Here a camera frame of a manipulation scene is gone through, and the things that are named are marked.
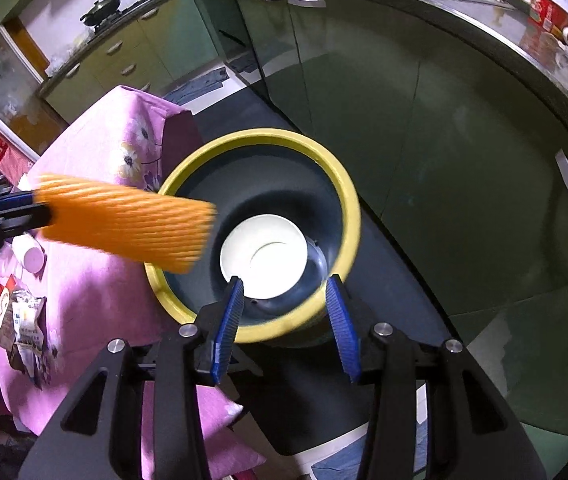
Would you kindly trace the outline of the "clear plastic cup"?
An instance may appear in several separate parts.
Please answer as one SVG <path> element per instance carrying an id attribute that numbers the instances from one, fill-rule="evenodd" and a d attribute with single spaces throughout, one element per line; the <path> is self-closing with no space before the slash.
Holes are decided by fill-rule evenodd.
<path id="1" fill-rule="evenodd" d="M 11 242 L 14 255 L 22 267 L 38 274 L 45 265 L 45 253 L 39 242 L 29 233 L 15 236 Z"/>

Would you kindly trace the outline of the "orange foam fruit net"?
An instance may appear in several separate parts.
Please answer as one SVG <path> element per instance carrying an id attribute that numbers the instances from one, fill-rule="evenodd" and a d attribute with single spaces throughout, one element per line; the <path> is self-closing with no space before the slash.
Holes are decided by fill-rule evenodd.
<path id="1" fill-rule="evenodd" d="M 203 255 L 217 209 L 202 200 L 42 174 L 34 202 L 51 211 L 42 235 L 185 274 Z"/>

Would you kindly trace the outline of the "white snack wrapper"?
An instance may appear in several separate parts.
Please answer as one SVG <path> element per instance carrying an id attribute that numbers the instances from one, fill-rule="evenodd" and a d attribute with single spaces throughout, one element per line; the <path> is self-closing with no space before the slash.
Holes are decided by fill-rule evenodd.
<path id="1" fill-rule="evenodd" d="M 10 275 L 0 290 L 0 349 L 8 365 L 40 387 L 49 378 L 46 338 L 40 324 L 44 297 L 34 296 Z"/>

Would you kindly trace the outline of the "yellow rimmed dark trash bin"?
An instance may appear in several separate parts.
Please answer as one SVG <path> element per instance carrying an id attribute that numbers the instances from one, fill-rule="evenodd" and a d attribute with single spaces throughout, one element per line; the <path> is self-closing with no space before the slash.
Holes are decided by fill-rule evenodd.
<path id="1" fill-rule="evenodd" d="M 230 133 L 188 155 L 159 192 L 217 208 L 191 271 L 145 266 L 170 318 L 194 321 L 231 278 L 244 284 L 240 344 L 282 338 L 325 318 L 327 278 L 350 273 L 362 223 L 357 190 L 327 148 L 282 129 Z"/>

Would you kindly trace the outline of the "green kitchen cabinets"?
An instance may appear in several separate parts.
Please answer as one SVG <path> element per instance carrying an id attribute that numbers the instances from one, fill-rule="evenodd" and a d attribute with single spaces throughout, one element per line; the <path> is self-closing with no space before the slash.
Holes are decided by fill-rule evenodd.
<path id="1" fill-rule="evenodd" d="M 315 244 L 302 281 L 249 298 L 238 332 L 250 367 L 232 379 L 278 453 L 369 418 L 372 391 L 349 385 L 329 335 L 338 272 L 407 336 L 462 339 L 546 469 L 561 467 L 548 446 L 568 442 L 568 98 L 549 76 L 568 68 L 524 16 L 479 14 L 514 43 L 427 0 L 148 1 L 50 94 L 78 125 L 110 90 L 162 98 L 221 61 L 245 79 L 187 140 L 150 158 L 124 148 L 116 165 L 218 207 L 192 272 L 143 272 L 171 321 L 220 296 L 239 222 L 279 214 Z"/>

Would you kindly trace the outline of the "pink floral tablecloth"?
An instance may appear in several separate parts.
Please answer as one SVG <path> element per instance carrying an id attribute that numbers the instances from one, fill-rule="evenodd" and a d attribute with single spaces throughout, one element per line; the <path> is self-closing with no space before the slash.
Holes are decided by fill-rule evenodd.
<path id="1" fill-rule="evenodd" d="M 149 93 L 109 91 L 19 181 L 47 174 L 120 184 L 153 196 L 162 157 L 201 143 L 192 114 Z M 8 407 L 37 435 L 24 479 L 220 479 L 256 467 L 260 454 L 229 430 L 238 408 L 198 387 L 197 341 L 162 312 L 141 263 L 42 240 L 40 275 L 22 280 L 45 299 L 50 381 L 34 386 L 0 356 Z"/>

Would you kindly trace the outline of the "black wok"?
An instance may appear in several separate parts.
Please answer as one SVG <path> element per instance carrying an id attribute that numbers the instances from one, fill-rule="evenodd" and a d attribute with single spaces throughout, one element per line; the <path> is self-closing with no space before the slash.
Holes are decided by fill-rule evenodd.
<path id="1" fill-rule="evenodd" d="M 88 27 L 98 26 L 110 15 L 118 13 L 120 3 L 121 0 L 96 0 L 92 8 L 81 16 L 80 21 Z"/>

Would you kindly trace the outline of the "red box on counter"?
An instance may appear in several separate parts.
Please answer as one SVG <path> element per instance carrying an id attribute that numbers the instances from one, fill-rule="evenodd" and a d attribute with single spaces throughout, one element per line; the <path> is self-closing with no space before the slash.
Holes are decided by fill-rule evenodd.
<path id="1" fill-rule="evenodd" d="M 568 12 L 553 0 L 530 0 L 529 18 L 546 32 L 568 26 Z"/>

